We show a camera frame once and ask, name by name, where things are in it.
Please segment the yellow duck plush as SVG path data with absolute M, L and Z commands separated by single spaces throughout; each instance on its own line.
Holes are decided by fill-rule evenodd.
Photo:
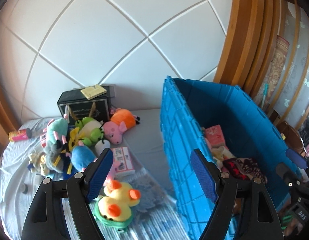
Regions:
M 140 203 L 141 192 L 118 180 L 110 180 L 103 192 L 93 210 L 94 217 L 104 226 L 125 232 L 133 220 L 132 208 Z

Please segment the wooden chair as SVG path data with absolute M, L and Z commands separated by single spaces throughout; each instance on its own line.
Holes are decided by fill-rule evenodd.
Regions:
M 282 134 L 283 140 L 287 146 L 299 153 L 303 157 L 306 156 L 306 150 L 301 136 L 298 131 L 290 126 L 286 121 L 279 123 L 276 128 Z

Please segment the small sailor doll plush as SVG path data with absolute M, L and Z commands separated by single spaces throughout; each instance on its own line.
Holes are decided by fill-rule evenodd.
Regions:
M 50 170 L 46 165 L 46 154 L 44 152 L 32 152 L 28 156 L 29 162 L 27 169 L 33 174 L 39 174 L 41 176 L 47 176 L 50 174 Z

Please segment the blue shirt pig plush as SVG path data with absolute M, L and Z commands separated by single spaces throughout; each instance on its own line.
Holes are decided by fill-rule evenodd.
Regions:
M 90 147 L 86 145 L 76 145 L 70 155 L 71 163 L 79 172 L 83 172 L 90 163 L 96 161 L 98 157 L 96 156 L 95 149 L 91 150 Z

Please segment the grey plush toy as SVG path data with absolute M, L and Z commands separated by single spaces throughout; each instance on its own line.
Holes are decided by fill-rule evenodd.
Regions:
M 48 141 L 44 151 L 46 153 L 46 166 L 48 169 L 55 171 L 56 173 L 62 173 L 64 167 L 64 160 L 61 158 L 63 151 L 68 151 L 68 143 L 63 144 L 60 140 L 56 140 L 55 143 Z

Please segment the pink white tissue pack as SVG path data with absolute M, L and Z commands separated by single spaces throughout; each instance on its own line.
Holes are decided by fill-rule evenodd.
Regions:
M 128 147 L 116 147 L 111 150 L 114 156 L 115 176 L 120 178 L 134 174 L 135 168 Z

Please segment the teal pig plush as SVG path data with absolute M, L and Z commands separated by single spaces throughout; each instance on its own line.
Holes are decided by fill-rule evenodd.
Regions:
M 68 150 L 69 118 L 67 114 L 59 119 L 51 119 L 40 135 L 42 148 L 46 154 L 65 152 Z

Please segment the pink snack can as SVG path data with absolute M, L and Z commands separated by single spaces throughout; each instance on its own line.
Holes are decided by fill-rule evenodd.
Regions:
M 17 131 L 10 132 L 8 137 L 10 142 L 27 140 L 32 138 L 32 131 L 29 128 L 20 129 Z

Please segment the green frog plush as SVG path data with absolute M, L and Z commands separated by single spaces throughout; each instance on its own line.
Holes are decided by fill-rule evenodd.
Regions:
M 78 128 L 76 139 L 79 145 L 88 147 L 96 145 L 99 141 L 104 141 L 103 124 L 92 117 L 85 117 L 82 120 L 75 122 L 75 127 Z

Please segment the striped bed sheet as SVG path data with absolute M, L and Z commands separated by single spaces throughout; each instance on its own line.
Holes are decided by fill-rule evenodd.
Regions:
M 141 123 L 123 137 L 135 173 L 123 177 L 141 192 L 140 203 L 133 207 L 134 218 L 124 233 L 99 223 L 107 239 L 188 239 L 176 211 L 173 185 L 163 152 L 159 125 L 159 109 L 134 111 Z M 0 161 L 0 217 L 12 239 L 20 239 L 32 199 L 42 181 L 40 175 L 27 169 L 29 154 L 41 151 L 39 135 L 49 119 L 31 120 L 22 128 L 32 130 L 35 137 L 11 142 Z

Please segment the black gift box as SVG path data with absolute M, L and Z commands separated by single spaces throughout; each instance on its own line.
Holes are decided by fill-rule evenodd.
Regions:
M 65 114 L 65 108 L 69 106 L 76 118 L 81 120 L 89 116 L 90 110 L 95 102 L 95 111 L 91 117 L 97 121 L 109 121 L 112 106 L 111 97 L 114 96 L 114 87 L 103 86 L 103 88 L 106 90 L 106 93 L 91 100 L 86 99 L 79 88 L 63 92 L 57 101 L 61 115 Z

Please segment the yellow paper pad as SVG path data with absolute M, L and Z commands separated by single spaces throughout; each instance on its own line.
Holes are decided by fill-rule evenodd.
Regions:
M 107 90 L 103 88 L 101 85 L 93 85 L 81 89 L 80 92 L 87 100 L 91 100 L 100 95 L 106 94 Z

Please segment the blue plastic storage crate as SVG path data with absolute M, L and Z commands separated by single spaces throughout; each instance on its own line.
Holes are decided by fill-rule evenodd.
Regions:
M 295 173 L 299 169 L 286 156 L 287 145 L 276 127 L 239 86 L 167 77 L 160 119 L 169 177 L 190 239 L 199 239 L 214 208 L 190 163 L 196 148 L 213 160 L 202 128 L 219 125 L 233 155 L 257 161 L 277 210 L 288 200 L 289 188 L 276 174 L 276 166 L 285 163 Z

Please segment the rolled patterned carpet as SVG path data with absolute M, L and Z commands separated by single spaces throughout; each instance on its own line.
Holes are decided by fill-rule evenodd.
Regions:
M 264 85 L 268 83 L 269 87 L 267 91 L 267 98 L 265 100 L 265 105 L 262 109 L 263 111 L 266 110 L 267 105 L 270 103 L 270 99 L 272 98 L 272 95 L 274 93 L 274 90 L 278 85 L 286 61 L 289 46 L 290 44 L 285 38 L 279 35 L 277 36 L 277 42 L 273 54 L 273 59 L 270 61 L 269 68 L 266 72 L 263 83 L 259 88 L 258 93 L 253 99 L 253 101 L 260 107 L 261 99 L 263 97 Z

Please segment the wooden door frame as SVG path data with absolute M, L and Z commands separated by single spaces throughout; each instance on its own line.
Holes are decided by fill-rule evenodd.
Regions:
M 232 0 L 214 82 L 257 95 L 272 60 L 279 29 L 279 0 Z

